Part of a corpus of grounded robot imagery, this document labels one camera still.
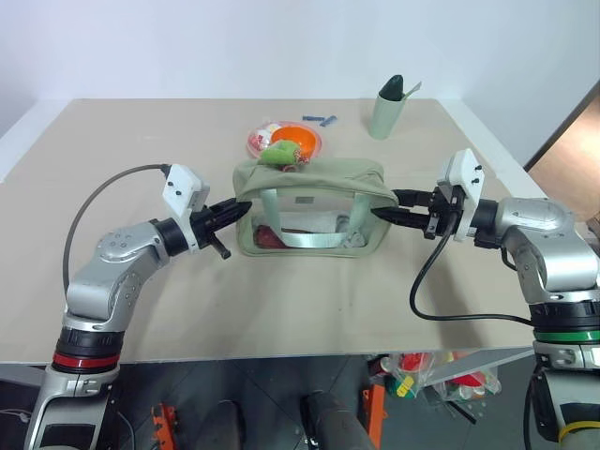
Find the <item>beige tabletop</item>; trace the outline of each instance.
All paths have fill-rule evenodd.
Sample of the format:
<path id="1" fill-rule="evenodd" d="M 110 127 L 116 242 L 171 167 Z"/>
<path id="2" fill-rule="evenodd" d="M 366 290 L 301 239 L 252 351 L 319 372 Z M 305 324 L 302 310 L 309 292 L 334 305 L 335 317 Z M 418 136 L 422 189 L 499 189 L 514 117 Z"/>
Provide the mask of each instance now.
<path id="1" fill-rule="evenodd" d="M 61 326 L 61 257 L 68 225 L 87 195 L 125 168 L 186 164 L 211 185 L 209 203 L 233 195 L 233 166 L 246 158 L 249 131 L 269 119 L 335 114 L 315 127 L 322 153 L 372 158 L 390 188 L 431 190 L 443 160 L 472 146 L 435 100 L 410 100 L 394 134 L 372 140 L 369 100 L 76 100 L 0 185 L 0 361 L 46 362 Z M 508 195 L 487 170 L 484 196 Z M 107 189 L 75 237 L 71 274 L 108 231 L 165 218 L 159 172 Z M 146 283 L 126 334 L 123 361 L 384 353 L 530 345 L 531 330 L 503 321 L 428 322 L 408 305 L 414 276 L 435 246 L 420 231 L 393 227 L 362 259 L 249 258 L 234 228 L 232 250 L 182 255 Z M 290 277 L 301 274 L 301 277 Z M 498 251 L 450 242 L 418 303 L 441 314 L 527 316 L 514 272 Z"/>

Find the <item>red ring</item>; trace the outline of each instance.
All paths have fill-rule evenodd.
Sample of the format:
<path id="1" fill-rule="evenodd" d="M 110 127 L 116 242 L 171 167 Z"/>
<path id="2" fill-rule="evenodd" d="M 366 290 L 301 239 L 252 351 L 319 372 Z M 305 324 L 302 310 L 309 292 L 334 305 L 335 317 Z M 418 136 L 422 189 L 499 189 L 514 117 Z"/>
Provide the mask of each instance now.
<path id="1" fill-rule="evenodd" d="M 65 368 L 105 368 L 116 364 L 119 361 L 119 356 L 117 354 L 108 358 L 80 359 L 55 353 L 52 361 Z"/>

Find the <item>green bag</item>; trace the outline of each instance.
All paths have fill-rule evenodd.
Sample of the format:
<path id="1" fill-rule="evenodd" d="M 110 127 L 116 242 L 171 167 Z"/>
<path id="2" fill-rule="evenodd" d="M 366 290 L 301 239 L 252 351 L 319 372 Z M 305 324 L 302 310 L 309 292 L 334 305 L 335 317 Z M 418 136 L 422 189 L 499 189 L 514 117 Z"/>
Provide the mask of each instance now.
<path id="1" fill-rule="evenodd" d="M 249 256 L 367 255 L 390 227 L 371 208 L 398 206 L 383 167 L 368 159 L 317 157 L 297 172 L 245 161 L 233 172 L 233 188 L 238 201 L 252 202 L 236 223 Z"/>

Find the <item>plastic bag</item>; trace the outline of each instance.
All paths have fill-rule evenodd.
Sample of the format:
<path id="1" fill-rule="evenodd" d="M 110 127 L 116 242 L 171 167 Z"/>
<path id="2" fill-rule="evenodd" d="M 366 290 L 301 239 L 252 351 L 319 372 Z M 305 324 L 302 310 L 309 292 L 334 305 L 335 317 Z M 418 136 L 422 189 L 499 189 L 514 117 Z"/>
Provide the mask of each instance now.
<path id="1" fill-rule="evenodd" d="M 436 353 L 395 353 L 389 358 L 392 364 L 385 378 L 387 392 L 393 397 L 415 398 L 426 385 Z"/>
<path id="2" fill-rule="evenodd" d="M 502 391 L 496 367 L 479 370 L 454 380 L 433 385 L 444 401 L 468 401 L 496 395 Z"/>

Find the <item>green strap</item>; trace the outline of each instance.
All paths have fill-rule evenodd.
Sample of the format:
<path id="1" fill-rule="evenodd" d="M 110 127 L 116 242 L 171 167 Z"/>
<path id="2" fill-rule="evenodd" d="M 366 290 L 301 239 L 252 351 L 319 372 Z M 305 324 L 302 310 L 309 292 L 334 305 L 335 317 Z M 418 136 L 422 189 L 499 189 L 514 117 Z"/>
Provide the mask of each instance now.
<path id="1" fill-rule="evenodd" d="M 591 340 L 600 340 L 600 330 L 573 331 L 567 333 L 544 333 L 534 331 L 533 335 L 537 340 L 543 340 L 545 342 L 587 342 Z"/>
<path id="2" fill-rule="evenodd" d="M 300 233 L 281 230 L 278 191 L 276 189 L 263 189 L 261 199 L 266 221 L 271 230 L 286 246 L 294 248 L 336 248 L 341 246 L 365 222 L 370 204 L 370 198 L 367 194 L 354 194 L 347 232 Z"/>

